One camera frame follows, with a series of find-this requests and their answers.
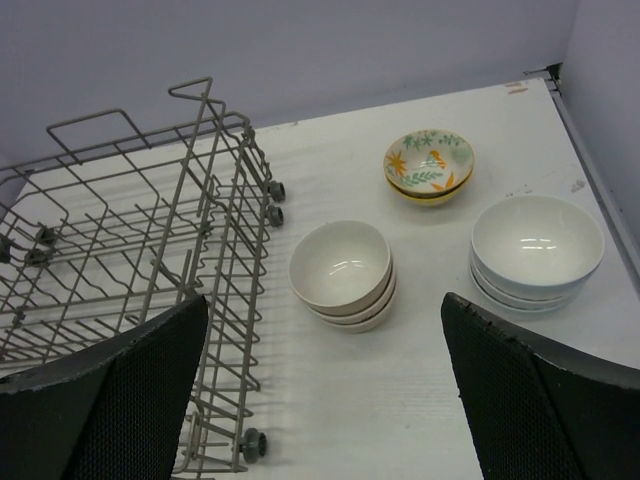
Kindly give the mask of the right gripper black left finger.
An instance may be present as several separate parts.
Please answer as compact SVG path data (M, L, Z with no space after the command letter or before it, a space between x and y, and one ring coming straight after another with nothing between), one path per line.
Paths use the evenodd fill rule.
M170 478L207 324L194 296L2 378L2 478Z

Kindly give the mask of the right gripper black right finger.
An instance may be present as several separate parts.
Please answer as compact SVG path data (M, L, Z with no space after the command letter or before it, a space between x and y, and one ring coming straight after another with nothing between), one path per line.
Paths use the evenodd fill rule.
M636 479L639 372L454 292L441 321L486 479Z

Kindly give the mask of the white blue bowl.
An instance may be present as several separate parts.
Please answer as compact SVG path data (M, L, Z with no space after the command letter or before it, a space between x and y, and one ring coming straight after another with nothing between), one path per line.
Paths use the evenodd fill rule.
M529 301L520 300L509 297L506 294L499 293L491 284L481 281L478 277L472 275L471 279L478 288L478 290L484 294L488 299L492 300L507 309L511 309L524 313L547 313L555 310L559 310L571 304L577 297L576 294L562 297L559 300L551 301Z
M569 295L573 295L573 294L576 294L576 295L577 295L577 297L578 297L578 296L580 295L580 293L581 293L581 290L580 290L580 289L578 289L578 290L575 290L575 291L570 292L570 293L569 293L569 294L567 294L567 295L562 295L562 296L560 296L560 297L551 298L551 299L534 299L534 300L532 300L532 299L526 299L526 298L522 298L522 297L518 297L518 296L514 296L514 295L512 295L512 294L506 293L506 292L504 292L504 291L500 290L499 288L497 288L497 287L496 287L495 285L493 285L493 284L492 284L492 283L491 283L491 282L490 282L490 281L489 281L489 280L488 280L488 279L487 279L483 274L481 274L481 273L480 273L480 271L478 270L478 268L475 266L475 264L474 264L472 261L469 261L469 273L470 273L470 275L471 275L471 276L472 276L472 275L474 275L474 276L478 277L481 281L484 281L484 282L487 282L487 283L491 284L491 285L492 285L492 286L493 286L493 287L494 287L494 288L495 288L499 293L501 293L501 294L506 294L506 295L508 295L509 297L512 297L512 298L515 298L515 299L520 299L520 300L529 300L529 301L551 301L551 300L559 300L559 299L560 299L560 298L562 298L562 297L567 297L567 296L569 296Z
M604 252L604 234L593 216L550 196L503 199L479 215L471 233L480 273L500 290L532 300L581 288Z

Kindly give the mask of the beige bowl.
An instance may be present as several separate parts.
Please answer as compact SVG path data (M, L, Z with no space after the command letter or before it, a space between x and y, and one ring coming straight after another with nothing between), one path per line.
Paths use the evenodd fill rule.
M376 314L378 314L383 309L383 307L390 301L390 298L396 288L396 281L397 281L396 268L395 268L395 264L392 263L390 278L380 297L365 309L350 315L326 314L326 313L319 312L318 310L315 310L314 308L312 308L306 303L304 303L304 306L309 311L319 316L324 321L327 321L332 324L353 325L357 323L362 323L364 321L369 320Z
M384 304L384 306L370 318L363 320L362 322L354 323L354 324L338 324L335 322L331 322L327 319L327 315L321 316L319 312L308 307L308 310L318 316L323 322L325 322L329 327L334 330L338 330L348 334L359 334L364 333L374 328L378 327L382 323L384 323L391 315L393 310L393 304L395 298L397 296L397 285L394 285L391 292L390 297Z
M356 220L326 223L300 240L288 265L290 286L309 307L350 315L381 295L392 250L375 227Z

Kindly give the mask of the cream floral patterned bowl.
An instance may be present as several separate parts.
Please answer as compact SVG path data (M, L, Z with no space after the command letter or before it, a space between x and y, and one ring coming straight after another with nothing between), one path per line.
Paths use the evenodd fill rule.
M471 144L449 130L426 129L395 140L383 158L386 179L408 195L444 195L469 179L475 166Z

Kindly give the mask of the yellow green patterned bowl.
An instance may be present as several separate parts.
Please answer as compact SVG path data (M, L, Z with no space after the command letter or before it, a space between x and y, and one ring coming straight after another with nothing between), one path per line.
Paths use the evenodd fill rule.
M427 207L444 204L454 198L470 181L473 171L457 181L452 171L419 171L394 176L391 168L384 171L390 187L404 199Z

